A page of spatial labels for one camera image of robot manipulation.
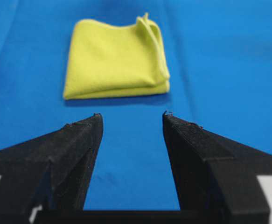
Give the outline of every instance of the microfiber cloth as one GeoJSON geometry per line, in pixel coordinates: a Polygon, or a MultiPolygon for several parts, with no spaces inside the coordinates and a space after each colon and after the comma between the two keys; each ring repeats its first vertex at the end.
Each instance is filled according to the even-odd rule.
{"type": "Polygon", "coordinates": [[[74,28],[63,97],[161,94],[169,77],[160,28],[148,14],[125,27],[86,19],[74,28]]]}

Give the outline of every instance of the blue tablecloth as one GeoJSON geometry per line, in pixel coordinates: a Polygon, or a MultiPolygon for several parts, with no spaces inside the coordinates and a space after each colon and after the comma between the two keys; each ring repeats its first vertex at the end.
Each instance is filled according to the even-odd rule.
{"type": "Polygon", "coordinates": [[[85,209],[179,209],[165,110],[272,154],[271,0],[0,0],[0,149],[102,113],[85,209]],[[130,25],[145,12],[162,31],[171,91],[64,101],[75,23],[130,25]]]}

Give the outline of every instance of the yellow cloth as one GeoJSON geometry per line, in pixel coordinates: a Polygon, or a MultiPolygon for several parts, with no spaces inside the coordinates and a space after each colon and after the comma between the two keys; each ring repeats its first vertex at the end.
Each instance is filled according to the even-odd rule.
{"type": "Polygon", "coordinates": [[[63,97],[126,97],[169,91],[158,25],[148,15],[136,24],[110,26],[81,20],[74,29],[63,97]]]}

